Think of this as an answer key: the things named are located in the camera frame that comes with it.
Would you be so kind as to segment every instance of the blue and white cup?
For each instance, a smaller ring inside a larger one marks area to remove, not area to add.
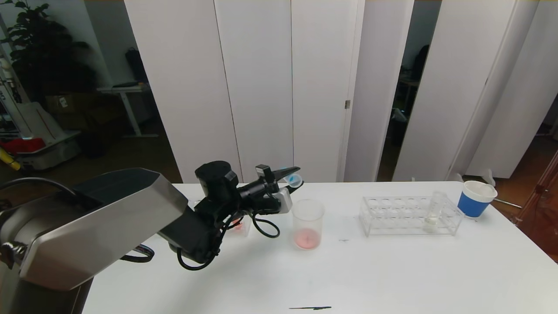
[[[492,185],[478,181],[467,181],[463,184],[463,191],[457,207],[465,216],[477,218],[496,196],[498,196],[498,192]]]

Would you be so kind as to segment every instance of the yellow pole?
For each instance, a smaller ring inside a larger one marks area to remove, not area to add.
[[[5,162],[8,166],[10,166],[13,170],[18,171],[21,169],[21,165],[15,161],[8,153],[0,148],[0,160]]]

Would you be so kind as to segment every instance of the doorway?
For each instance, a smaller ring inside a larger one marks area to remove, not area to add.
[[[441,4],[442,1],[415,0],[413,5],[391,118],[378,169],[379,182],[389,182],[393,178]]]

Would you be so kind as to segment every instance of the test tube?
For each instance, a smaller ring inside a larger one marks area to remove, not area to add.
[[[434,193],[432,193],[428,211],[426,212],[426,217],[424,218],[423,229],[426,232],[436,231],[436,225],[438,224],[438,220],[440,219],[440,216],[442,214],[445,199],[446,193],[444,192],[434,191]]]
[[[303,199],[292,208],[293,237],[297,247],[315,249],[321,242],[324,205],[314,199]]]

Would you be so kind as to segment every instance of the red object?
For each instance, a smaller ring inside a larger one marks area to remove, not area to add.
[[[308,228],[304,228],[295,232],[295,244],[303,250],[311,250],[320,245],[320,235]]]
[[[36,150],[40,150],[46,145],[42,139],[15,139],[2,144],[2,146],[8,153],[17,155],[17,153],[32,153]]]

